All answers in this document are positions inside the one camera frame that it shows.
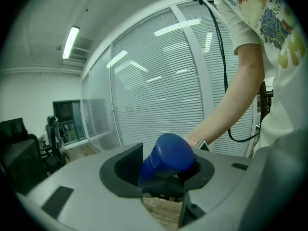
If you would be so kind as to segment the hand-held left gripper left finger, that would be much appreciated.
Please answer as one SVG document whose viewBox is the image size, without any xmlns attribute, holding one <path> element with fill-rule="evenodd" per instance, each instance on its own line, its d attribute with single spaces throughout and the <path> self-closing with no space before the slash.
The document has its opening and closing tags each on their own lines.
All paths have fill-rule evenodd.
<svg viewBox="0 0 308 231">
<path fill-rule="evenodd" d="M 72 161 L 24 196 L 24 208 L 47 231 L 165 231 L 137 197 L 120 197 L 101 181 L 100 169 L 141 143 Z"/>
</svg>

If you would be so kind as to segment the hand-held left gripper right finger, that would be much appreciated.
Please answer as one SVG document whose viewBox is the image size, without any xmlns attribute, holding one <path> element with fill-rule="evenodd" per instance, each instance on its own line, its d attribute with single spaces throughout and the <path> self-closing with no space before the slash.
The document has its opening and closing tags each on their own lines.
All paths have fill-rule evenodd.
<svg viewBox="0 0 308 231">
<path fill-rule="evenodd" d="M 185 181 L 180 229 L 238 229 L 246 201 L 234 190 L 251 159 L 195 149 L 201 169 Z"/>
</svg>

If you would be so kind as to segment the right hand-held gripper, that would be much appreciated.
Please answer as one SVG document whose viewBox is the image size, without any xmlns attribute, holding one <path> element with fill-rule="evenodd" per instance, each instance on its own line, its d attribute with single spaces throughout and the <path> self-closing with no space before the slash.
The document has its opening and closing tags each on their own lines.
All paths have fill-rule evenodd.
<svg viewBox="0 0 308 231">
<path fill-rule="evenodd" d="M 210 151 L 206 141 L 201 139 L 195 149 Z M 160 198 L 172 202 L 182 202 L 184 198 L 184 185 L 176 176 L 154 181 L 140 181 L 140 189 L 144 197 Z"/>
</svg>

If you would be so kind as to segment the blue-handled mop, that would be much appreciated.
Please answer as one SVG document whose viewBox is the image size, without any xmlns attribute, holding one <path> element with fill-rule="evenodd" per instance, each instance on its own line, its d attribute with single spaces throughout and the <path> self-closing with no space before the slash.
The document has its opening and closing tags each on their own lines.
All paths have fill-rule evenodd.
<svg viewBox="0 0 308 231">
<path fill-rule="evenodd" d="M 179 135 L 158 137 L 150 155 L 141 165 L 138 187 L 149 189 L 189 170 L 195 161 L 191 146 Z"/>
</svg>

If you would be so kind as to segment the person's right forearm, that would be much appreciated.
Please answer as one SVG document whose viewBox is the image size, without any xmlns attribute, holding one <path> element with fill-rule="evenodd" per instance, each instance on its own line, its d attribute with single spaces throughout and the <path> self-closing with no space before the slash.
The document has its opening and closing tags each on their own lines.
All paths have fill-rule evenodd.
<svg viewBox="0 0 308 231">
<path fill-rule="evenodd" d="M 229 130 L 247 111 L 264 80 L 262 48 L 245 44 L 237 48 L 239 65 L 227 91 L 212 112 L 184 138 L 191 147 L 201 139 L 212 143 Z"/>
</svg>

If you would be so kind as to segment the black office chair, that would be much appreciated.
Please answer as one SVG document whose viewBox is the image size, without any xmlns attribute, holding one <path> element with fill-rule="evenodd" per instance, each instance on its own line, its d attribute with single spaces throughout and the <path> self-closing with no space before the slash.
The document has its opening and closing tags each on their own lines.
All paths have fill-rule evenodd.
<svg viewBox="0 0 308 231">
<path fill-rule="evenodd" d="M 23 195 L 48 177 L 39 140 L 28 133 L 22 118 L 0 122 L 0 163 L 14 190 Z"/>
</svg>

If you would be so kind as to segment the dark framed glass door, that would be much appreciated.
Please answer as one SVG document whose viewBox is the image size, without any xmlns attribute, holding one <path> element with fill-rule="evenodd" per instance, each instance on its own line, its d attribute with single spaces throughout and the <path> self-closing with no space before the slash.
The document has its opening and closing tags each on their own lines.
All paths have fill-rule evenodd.
<svg viewBox="0 0 308 231">
<path fill-rule="evenodd" d="M 65 145 L 86 138 L 81 119 L 80 100 L 53 102 L 53 112 L 58 118 L 59 133 Z"/>
</svg>

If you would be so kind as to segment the white venetian blinds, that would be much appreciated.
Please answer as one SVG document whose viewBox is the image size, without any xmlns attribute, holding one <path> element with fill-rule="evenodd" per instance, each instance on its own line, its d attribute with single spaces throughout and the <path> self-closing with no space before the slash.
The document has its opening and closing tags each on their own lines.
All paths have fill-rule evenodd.
<svg viewBox="0 0 308 231">
<path fill-rule="evenodd" d="M 141 142 L 148 156 L 164 133 L 185 136 L 203 119 L 200 86 L 191 50 L 171 9 L 150 15 L 112 44 L 116 124 L 124 145 Z"/>
<path fill-rule="evenodd" d="M 204 5 L 188 2 L 178 8 L 186 20 L 201 21 L 191 28 L 205 59 L 214 106 L 217 106 L 225 94 L 224 76 L 231 81 L 238 68 L 238 57 L 233 53 L 229 30 L 218 12 L 210 13 Z M 245 114 L 232 126 L 231 133 L 226 132 L 213 142 L 213 151 L 248 157 L 253 148 L 252 136 L 256 131 L 256 121 L 257 102 L 253 101 Z"/>
</svg>

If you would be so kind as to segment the white printed t-shirt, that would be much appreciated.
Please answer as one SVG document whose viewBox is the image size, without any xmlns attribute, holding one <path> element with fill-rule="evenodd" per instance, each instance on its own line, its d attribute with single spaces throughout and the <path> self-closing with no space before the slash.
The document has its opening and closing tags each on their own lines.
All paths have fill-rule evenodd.
<svg viewBox="0 0 308 231">
<path fill-rule="evenodd" d="M 286 105 L 308 90 L 308 38 L 297 16 L 285 0 L 215 0 L 229 29 L 233 49 L 246 44 L 261 45 L 273 65 L 273 99 L 261 122 L 258 150 L 295 130 Z"/>
</svg>

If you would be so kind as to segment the ceiling air vent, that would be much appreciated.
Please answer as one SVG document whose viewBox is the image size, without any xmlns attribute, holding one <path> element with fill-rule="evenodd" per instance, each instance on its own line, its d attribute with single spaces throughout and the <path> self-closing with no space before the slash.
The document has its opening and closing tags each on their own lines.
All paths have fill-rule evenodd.
<svg viewBox="0 0 308 231">
<path fill-rule="evenodd" d="M 86 62 L 93 40 L 78 36 L 72 47 L 69 60 Z"/>
</svg>

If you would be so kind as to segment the long ceiling light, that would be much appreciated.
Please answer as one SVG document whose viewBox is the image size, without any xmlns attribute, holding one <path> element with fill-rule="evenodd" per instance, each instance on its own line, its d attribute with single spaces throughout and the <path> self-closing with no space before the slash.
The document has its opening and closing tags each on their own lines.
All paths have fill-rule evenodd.
<svg viewBox="0 0 308 231">
<path fill-rule="evenodd" d="M 68 34 L 65 46 L 64 46 L 64 51 L 63 51 L 63 55 L 62 58 L 67 60 L 71 54 L 72 48 L 74 46 L 74 43 L 76 41 L 76 38 L 78 36 L 80 28 L 77 26 L 73 26 L 70 29 L 70 32 Z"/>
</svg>

